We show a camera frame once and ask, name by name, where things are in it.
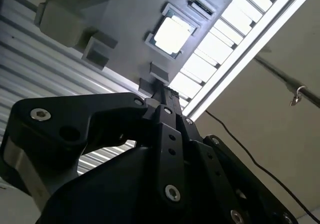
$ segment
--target wire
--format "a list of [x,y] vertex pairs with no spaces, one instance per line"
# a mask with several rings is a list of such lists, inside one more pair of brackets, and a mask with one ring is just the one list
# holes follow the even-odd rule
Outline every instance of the wire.
[[244,151],[248,154],[248,156],[251,158],[252,162],[260,168],[262,171],[267,173],[270,177],[272,177],[278,184],[280,184],[283,189],[286,190],[286,192],[289,193],[289,195],[299,204],[299,206],[305,211],[305,213],[311,217],[316,223],[320,224],[320,220],[317,219],[306,207],[303,205],[303,203],[290,191],[289,188],[286,187],[277,177],[275,177],[271,172],[269,172],[267,169],[265,169],[263,166],[261,166],[259,163],[256,162],[255,158],[252,156],[252,154],[249,152],[249,150],[228,130],[226,125],[218,118],[216,118],[213,114],[205,111],[209,116],[211,116],[213,119],[215,119],[217,122],[219,122],[225,129],[225,131],[244,149]]

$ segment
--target cable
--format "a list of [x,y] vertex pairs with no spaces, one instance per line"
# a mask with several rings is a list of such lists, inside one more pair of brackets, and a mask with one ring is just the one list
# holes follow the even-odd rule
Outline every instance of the cable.
[[277,177],[275,177],[271,172],[269,172],[267,169],[265,169],[263,166],[261,166],[259,163],[256,162],[255,158],[252,156],[252,154],[249,152],[249,150],[228,130],[226,125],[218,118],[216,118],[213,114],[205,111],[209,116],[211,116],[213,119],[215,119],[217,122],[219,122],[225,129],[225,131],[244,149],[244,151],[248,154],[248,156],[251,158],[252,162],[260,168],[262,171],[267,173],[270,177],[272,177],[283,189],[286,190],[286,192],[289,193],[289,195],[299,204],[299,206],[305,211],[305,213],[311,217],[316,223],[320,224],[320,220],[317,219],[306,207],[303,205],[303,203],[290,191],[289,188],[286,187]]

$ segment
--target corrugated metal ceiling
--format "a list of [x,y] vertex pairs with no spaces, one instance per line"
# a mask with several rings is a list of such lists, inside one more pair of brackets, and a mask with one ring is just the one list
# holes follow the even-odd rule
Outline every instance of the corrugated metal ceiling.
[[[74,49],[43,35],[33,23],[35,12],[16,0],[3,0],[0,16],[0,141],[12,105],[24,98],[129,92],[90,67]],[[132,148],[104,148],[83,156],[80,174]]]

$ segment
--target wall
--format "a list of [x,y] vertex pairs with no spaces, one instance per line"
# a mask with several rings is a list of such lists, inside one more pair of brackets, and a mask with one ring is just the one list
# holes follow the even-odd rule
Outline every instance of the wall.
[[[315,209],[313,212],[316,218],[320,219],[320,208]],[[299,218],[299,224],[315,224],[314,220],[312,220],[309,216],[303,216]]]
[[[320,94],[319,0],[307,0],[260,53],[273,65]],[[320,206],[320,110],[307,100],[289,107],[285,85],[252,61],[213,102],[208,111],[220,118],[256,160],[310,209]],[[296,216],[296,202],[256,168],[222,126],[204,113],[196,121],[201,135],[219,136]]]
[[40,213],[31,197],[0,184],[1,224],[34,224],[39,216]]

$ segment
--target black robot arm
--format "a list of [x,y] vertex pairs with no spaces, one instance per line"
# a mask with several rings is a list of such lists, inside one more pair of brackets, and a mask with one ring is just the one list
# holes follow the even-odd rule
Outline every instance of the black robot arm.
[[[81,155],[134,148],[78,176]],[[179,96],[132,93],[25,99],[12,110],[0,176],[31,195],[38,224],[297,224],[214,135],[202,139]]]

